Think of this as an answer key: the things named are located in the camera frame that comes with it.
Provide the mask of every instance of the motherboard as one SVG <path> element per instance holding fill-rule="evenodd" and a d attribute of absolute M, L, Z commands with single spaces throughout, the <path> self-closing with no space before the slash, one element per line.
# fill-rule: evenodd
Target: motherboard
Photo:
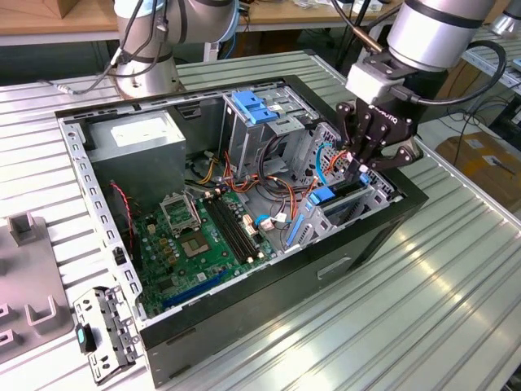
<path fill-rule="evenodd" d="M 276 257 L 263 234 L 247 224 L 249 216 L 235 193 L 197 200 L 188 193 L 183 196 L 187 203 L 167 200 L 167 207 L 162 204 L 154 213 L 134 219 L 139 240 L 135 245 L 142 258 L 141 302 L 150 315 Z M 186 224 L 198 219 L 200 223 Z"/>

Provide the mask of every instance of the red cable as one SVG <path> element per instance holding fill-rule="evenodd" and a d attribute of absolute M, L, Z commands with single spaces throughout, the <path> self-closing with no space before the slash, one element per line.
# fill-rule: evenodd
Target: red cable
<path fill-rule="evenodd" d="M 112 183 L 112 182 L 111 182 L 111 186 L 114 187 L 120 193 L 121 198 L 123 198 L 123 202 L 125 203 L 125 207 L 127 209 L 127 218 L 129 219 L 130 251 L 132 251 L 132 245 L 133 245 L 132 215 L 130 214 L 129 202 L 127 201 L 127 197 L 126 197 L 125 193 L 120 189 L 119 186 L 117 186 L 115 183 Z"/>

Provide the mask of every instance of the gray holder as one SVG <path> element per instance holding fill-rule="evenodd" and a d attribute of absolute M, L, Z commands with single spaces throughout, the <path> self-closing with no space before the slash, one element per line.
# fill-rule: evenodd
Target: gray holder
<path fill-rule="evenodd" d="M 73 326 L 44 219 L 9 217 L 0 227 L 0 364 Z"/>

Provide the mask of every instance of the wooden desk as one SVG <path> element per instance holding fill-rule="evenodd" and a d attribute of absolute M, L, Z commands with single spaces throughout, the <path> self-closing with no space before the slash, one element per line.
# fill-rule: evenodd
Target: wooden desk
<path fill-rule="evenodd" d="M 393 8 L 398 2 L 383 6 L 378 13 L 366 14 L 365 22 L 376 19 Z M 355 20 L 357 14 L 352 14 L 352 19 Z M 240 24 L 245 25 L 247 22 L 241 18 Z M 319 5 L 316 8 L 304 9 L 296 6 L 292 0 L 284 0 L 283 2 L 256 2 L 250 8 L 250 29 L 251 31 L 265 31 L 269 30 L 266 27 L 273 26 L 273 30 L 288 30 L 288 29 L 313 29 L 321 27 L 344 27 L 345 23 L 340 18 L 339 14 L 332 6 Z"/>
<path fill-rule="evenodd" d="M 385 12 L 393 6 L 384 6 Z M 378 14 L 368 14 L 365 21 Z M 303 9 L 291 0 L 252 4 L 248 31 L 341 27 L 344 22 L 331 6 Z M 246 29 L 241 18 L 237 31 Z M 116 15 L 111 0 L 80 0 L 62 20 L 0 11 L 0 46 L 117 39 Z"/>

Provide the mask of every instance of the ram slot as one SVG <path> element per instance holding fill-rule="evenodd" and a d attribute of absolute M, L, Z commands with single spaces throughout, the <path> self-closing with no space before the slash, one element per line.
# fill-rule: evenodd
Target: ram slot
<path fill-rule="evenodd" d="M 221 200 L 209 200 L 206 203 L 206 210 L 239 263 L 244 264 L 249 257 L 251 259 L 256 257 L 258 252 L 246 236 L 243 228 L 235 221 L 235 216 L 224 202 Z"/>

